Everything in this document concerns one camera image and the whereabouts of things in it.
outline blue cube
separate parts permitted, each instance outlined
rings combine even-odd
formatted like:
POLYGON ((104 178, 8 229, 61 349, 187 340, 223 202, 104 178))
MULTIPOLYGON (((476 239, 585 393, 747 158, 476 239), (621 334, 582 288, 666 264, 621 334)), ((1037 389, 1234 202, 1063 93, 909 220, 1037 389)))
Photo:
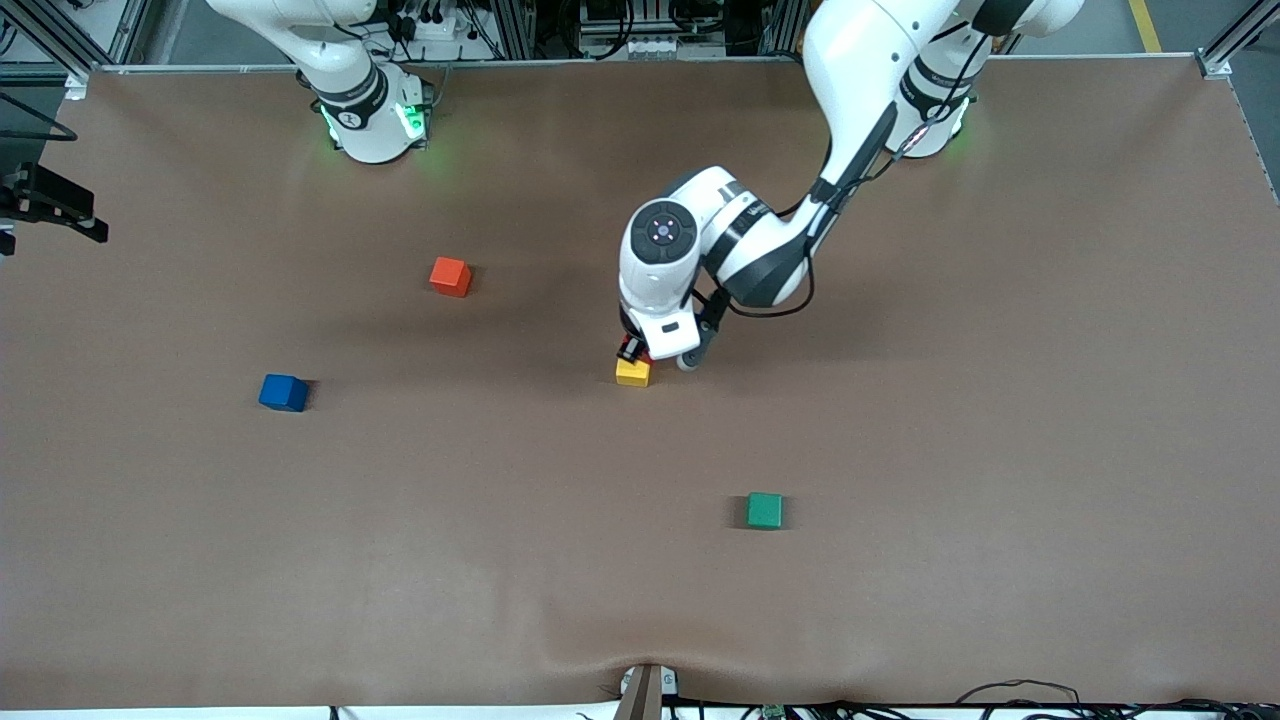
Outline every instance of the blue cube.
POLYGON ((293 375, 268 375, 257 401, 271 410, 302 413, 307 405, 307 383, 293 375))

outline wooden block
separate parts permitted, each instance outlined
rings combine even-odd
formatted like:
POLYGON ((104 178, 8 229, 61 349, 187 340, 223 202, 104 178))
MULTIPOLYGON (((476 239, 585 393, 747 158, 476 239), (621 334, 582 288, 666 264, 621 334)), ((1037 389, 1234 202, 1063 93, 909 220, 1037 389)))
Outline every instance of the wooden block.
POLYGON ((648 363, 627 363, 618 357, 618 368, 614 372, 614 378, 620 386, 649 387, 650 369, 648 363))
POLYGON ((772 492, 748 495, 746 525, 758 530, 782 529, 782 496, 772 492))
POLYGON ((262 391, 257 401, 271 410, 302 413, 307 406, 307 383, 293 375, 268 375, 262 379, 262 391))
POLYGON ((431 268, 431 287, 440 295, 449 297, 466 297, 467 288, 471 287, 471 268, 462 260, 453 258, 436 258, 435 266, 431 268))

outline metal frame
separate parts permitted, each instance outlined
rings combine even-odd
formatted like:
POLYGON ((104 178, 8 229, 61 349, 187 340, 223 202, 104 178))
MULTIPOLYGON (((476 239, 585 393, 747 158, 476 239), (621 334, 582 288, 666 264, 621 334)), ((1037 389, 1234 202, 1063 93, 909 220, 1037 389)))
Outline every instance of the metal frame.
POLYGON ((67 69, 58 63, 0 63, 0 87, 63 85, 67 69))
POLYGON ((129 61, 129 53, 133 51, 134 44, 141 35, 138 27, 150 4, 151 0, 125 0, 124 14, 120 15, 120 23, 111 37, 111 46, 106 50, 113 63, 129 61))
POLYGON ((1207 78, 1230 76, 1231 56, 1257 37, 1276 13, 1280 13, 1280 0, 1253 0, 1244 14, 1222 28, 1208 45, 1196 51, 1201 73, 1207 78))
POLYGON ((111 58, 49 0, 0 0, 0 13, 27 40, 81 82, 111 58))
POLYGON ((796 53, 810 13, 809 0, 778 0, 760 33, 760 54, 796 53))
POLYGON ((493 0, 498 45, 507 60, 534 59, 534 13, 524 0, 493 0))
MULTIPOLYGON (((1038 63, 1047 60, 1151 60, 1162 58, 1192 58, 1194 53, 1110 53, 1101 55, 992 55, 987 59, 992 61, 1010 63, 1038 63)), ((771 55, 728 55, 723 58, 687 58, 682 63, 768 63, 790 64, 791 60, 771 55)), ((556 65, 590 65, 595 60, 556 58, 550 60, 466 60, 466 61, 426 61, 407 63, 411 68, 552 68, 556 65)), ((165 74, 253 74, 253 73, 289 73, 297 70, 294 65, 280 63, 278 65, 102 65, 99 72, 118 76, 165 76, 165 74)))

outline yellow cube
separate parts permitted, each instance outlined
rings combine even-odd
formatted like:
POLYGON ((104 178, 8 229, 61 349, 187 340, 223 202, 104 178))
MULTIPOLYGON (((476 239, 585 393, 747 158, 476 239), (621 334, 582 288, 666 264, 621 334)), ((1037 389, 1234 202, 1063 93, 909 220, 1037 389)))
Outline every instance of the yellow cube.
POLYGON ((643 360, 627 363, 618 357, 618 369, 614 377, 620 386, 649 387, 649 364, 643 360))

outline green led light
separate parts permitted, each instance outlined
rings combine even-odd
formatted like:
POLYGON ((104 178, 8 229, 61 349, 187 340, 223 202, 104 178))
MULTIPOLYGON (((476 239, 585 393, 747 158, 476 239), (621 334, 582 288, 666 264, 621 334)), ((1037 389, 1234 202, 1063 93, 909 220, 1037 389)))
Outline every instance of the green led light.
POLYGON ((960 123, 964 120, 964 111, 968 109, 969 109, 969 99, 965 97, 964 102, 960 104, 960 108, 956 109, 955 132, 960 132, 960 123))
POLYGON ((338 140, 338 128, 333 127, 333 118, 329 117, 329 110, 326 110, 324 105, 320 106, 320 115, 324 118, 324 124, 329 126, 329 137, 332 137, 334 142, 340 142, 338 140))
POLYGON ((422 110, 419 106, 410 105, 406 108, 404 105, 397 104, 396 114, 399 115, 401 124, 404 126, 404 133, 408 135, 411 140, 422 137, 425 129, 422 127, 422 110))

